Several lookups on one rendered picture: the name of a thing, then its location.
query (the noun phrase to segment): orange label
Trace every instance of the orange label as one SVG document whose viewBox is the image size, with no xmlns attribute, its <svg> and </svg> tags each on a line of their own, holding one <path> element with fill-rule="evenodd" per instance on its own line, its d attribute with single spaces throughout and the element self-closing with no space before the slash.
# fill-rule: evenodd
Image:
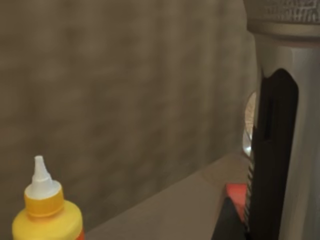
<svg viewBox="0 0 320 240">
<path fill-rule="evenodd" d="M 82 230 L 80 235 L 76 238 L 76 240 L 85 240 L 85 232 Z"/>
</svg>

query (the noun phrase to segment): black object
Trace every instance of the black object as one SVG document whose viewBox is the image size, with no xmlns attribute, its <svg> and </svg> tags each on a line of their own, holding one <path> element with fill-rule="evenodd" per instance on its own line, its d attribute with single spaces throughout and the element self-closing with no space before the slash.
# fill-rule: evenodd
<svg viewBox="0 0 320 240">
<path fill-rule="evenodd" d="M 246 240 L 245 226 L 229 197 L 223 202 L 211 240 Z"/>
<path fill-rule="evenodd" d="M 278 240 L 298 105 L 298 86 L 277 70 L 261 83 L 249 230 L 253 240 Z"/>
</svg>

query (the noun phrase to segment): bottle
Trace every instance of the bottle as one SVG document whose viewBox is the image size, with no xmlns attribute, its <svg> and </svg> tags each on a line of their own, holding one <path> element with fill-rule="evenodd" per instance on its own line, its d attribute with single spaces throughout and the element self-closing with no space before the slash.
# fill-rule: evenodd
<svg viewBox="0 0 320 240">
<path fill-rule="evenodd" d="M 25 209 L 12 224 L 13 240 L 84 240 L 80 209 L 64 199 L 42 156 L 35 157 L 34 175 L 24 191 Z"/>
</svg>

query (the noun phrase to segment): brown wall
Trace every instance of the brown wall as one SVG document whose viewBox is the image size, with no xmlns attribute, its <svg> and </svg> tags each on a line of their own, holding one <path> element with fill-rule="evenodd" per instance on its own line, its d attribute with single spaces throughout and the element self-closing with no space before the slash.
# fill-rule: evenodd
<svg viewBox="0 0 320 240">
<path fill-rule="evenodd" d="M 241 0 L 1 0 L 0 236 L 44 155 L 90 230 L 239 149 Z"/>
</svg>

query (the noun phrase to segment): yellow bottle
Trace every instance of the yellow bottle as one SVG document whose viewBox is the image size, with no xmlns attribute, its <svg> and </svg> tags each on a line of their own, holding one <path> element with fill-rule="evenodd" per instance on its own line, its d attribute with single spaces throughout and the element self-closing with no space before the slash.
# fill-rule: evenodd
<svg viewBox="0 0 320 240">
<path fill-rule="evenodd" d="M 79 208 L 64 199 L 42 156 L 35 157 L 32 183 L 24 191 L 25 209 L 12 224 L 13 240 L 84 240 Z"/>
</svg>

